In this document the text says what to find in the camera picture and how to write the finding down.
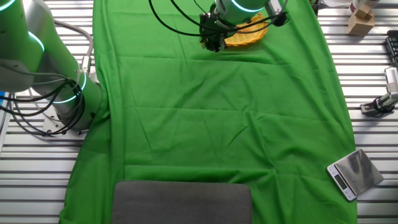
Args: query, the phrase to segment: metal slotted table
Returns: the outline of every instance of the metal slotted table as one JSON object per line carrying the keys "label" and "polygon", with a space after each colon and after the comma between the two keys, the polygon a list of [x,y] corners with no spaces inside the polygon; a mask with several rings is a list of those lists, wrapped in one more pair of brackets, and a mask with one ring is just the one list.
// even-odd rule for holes
{"label": "metal slotted table", "polygon": [[[47,1],[54,18],[92,34],[93,1]],[[398,30],[398,0],[382,0],[376,27],[365,38],[346,35],[347,9],[322,9],[319,22],[336,64],[351,116],[355,140],[385,180],[358,198],[358,223],[398,223],[398,113],[381,119],[361,115],[359,105],[386,93],[389,58],[382,45],[388,30]],[[58,27],[69,50],[81,62],[88,41]],[[23,110],[35,110],[30,103]],[[44,116],[29,118],[38,128]],[[57,223],[70,171],[81,141],[46,142],[10,120],[0,154],[0,223]]]}

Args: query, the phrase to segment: digital scale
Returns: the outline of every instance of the digital scale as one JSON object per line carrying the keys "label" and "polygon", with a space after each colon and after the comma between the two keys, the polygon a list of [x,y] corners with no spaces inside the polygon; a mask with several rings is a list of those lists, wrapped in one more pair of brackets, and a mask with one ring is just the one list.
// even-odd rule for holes
{"label": "digital scale", "polygon": [[327,169],[349,201],[384,179],[362,149],[340,159]]}

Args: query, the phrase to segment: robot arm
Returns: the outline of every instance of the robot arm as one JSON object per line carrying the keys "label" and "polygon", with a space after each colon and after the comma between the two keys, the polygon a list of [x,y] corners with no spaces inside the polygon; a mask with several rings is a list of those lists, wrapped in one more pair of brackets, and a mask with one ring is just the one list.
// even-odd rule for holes
{"label": "robot arm", "polygon": [[76,93],[75,85],[65,85],[57,92],[53,106],[57,119],[64,124],[77,119],[75,111],[82,110],[73,128],[88,129],[100,103],[101,89],[59,38],[43,0],[28,0],[25,7],[21,0],[0,0],[0,21],[0,91],[14,93],[33,88],[45,96],[65,80],[74,80],[81,94]]}
{"label": "robot arm", "polygon": [[236,25],[250,23],[264,8],[275,26],[286,23],[287,17],[278,0],[216,0],[208,13],[200,15],[202,45],[215,52],[225,49],[224,40],[237,33]]}

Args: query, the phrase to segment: yellow object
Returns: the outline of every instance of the yellow object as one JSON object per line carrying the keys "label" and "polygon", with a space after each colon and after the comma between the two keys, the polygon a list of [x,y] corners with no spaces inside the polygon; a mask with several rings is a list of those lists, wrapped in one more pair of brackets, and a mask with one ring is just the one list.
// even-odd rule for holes
{"label": "yellow object", "polygon": [[[264,15],[261,13],[257,13],[257,15],[255,15],[252,18],[252,21],[250,24],[253,24],[254,22],[260,21],[261,19],[265,19]],[[240,30],[241,32],[250,32],[250,31],[254,31],[254,30],[258,30],[261,29],[263,27],[265,27],[268,23],[267,22],[262,22],[260,24],[256,24],[254,26],[251,26],[249,28]],[[237,27],[242,27],[242,26],[246,26],[248,24],[241,24],[241,25],[237,25]],[[225,39],[226,45],[227,46],[241,46],[241,45],[247,45],[247,44],[251,44],[251,43],[255,43],[258,40],[261,40],[264,35],[267,33],[268,28],[265,28],[263,30],[260,30],[259,32],[255,32],[252,34],[240,34],[240,33],[236,33],[235,35],[233,35],[232,37],[229,37],[227,39]]]}

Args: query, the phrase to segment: green screen fabric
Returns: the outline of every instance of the green screen fabric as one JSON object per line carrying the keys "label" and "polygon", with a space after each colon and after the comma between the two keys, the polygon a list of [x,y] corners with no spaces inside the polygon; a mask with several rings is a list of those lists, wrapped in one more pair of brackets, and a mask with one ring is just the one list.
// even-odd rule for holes
{"label": "green screen fabric", "polygon": [[[177,4],[198,20],[193,1]],[[154,6],[198,33],[170,1]],[[146,0],[95,0],[103,96],[60,223],[109,223],[121,180],[245,184],[253,224],[356,223],[356,203],[326,172],[355,150],[335,66],[308,1],[287,9],[259,43],[216,54],[162,27]]]}

